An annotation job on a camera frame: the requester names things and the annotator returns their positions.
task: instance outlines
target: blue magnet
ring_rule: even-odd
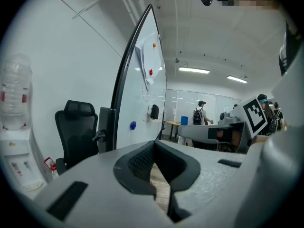
[[[135,129],[135,127],[136,127],[136,121],[131,122],[131,124],[130,124],[130,128],[131,128],[131,130],[134,130],[134,129]]]

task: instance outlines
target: chair headrest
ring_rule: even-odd
[[[64,114],[68,116],[94,116],[95,109],[90,103],[68,100]]]

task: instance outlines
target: ceiling light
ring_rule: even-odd
[[[208,74],[210,71],[205,69],[199,68],[192,68],[192,67],[180,67],[180,71],[187,71],[187,72],[194,72],[194,73],[201,73],[201,74]]]
[[[233,77],[233,76],[228,76],[227,77],[228,79],[232,79],[232,80],[235,80],[235,81],[238,81],[238,82],[241,82],[241,83],[247,83],[248,81],[246,81],[246,80],[243,80],[243,79],[240,79],[240,78],[235,78],[235,77]]]

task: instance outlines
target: ceiling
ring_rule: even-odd
[[[216,0],[209,7],[200,0],[177,0],[176,23],[174,0],[151,1],[163,37],[168,80],[244,91],[273,87],[280,79],[278,52],[283,43],[285,19],[278,11],[223,7]],[[176,50],[178,64],[174,62]],[[178,67],[184,64],[209,69],[210,73],[179,72]],[[248,83],[232,82],[228,75],[247,77]]]

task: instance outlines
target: desk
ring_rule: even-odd
[[[177,123],[177,122],[174,122],[174,121],[166,121],[166,123],[171,124],[171,132],[170,132],[170,137],[169,137],[169,139],[172,138],[173,126],[176,126],[176,130],[175,130],[175,138],[176,138],[176,135],[177,135],[177,127],[180,126],[181,123]]]

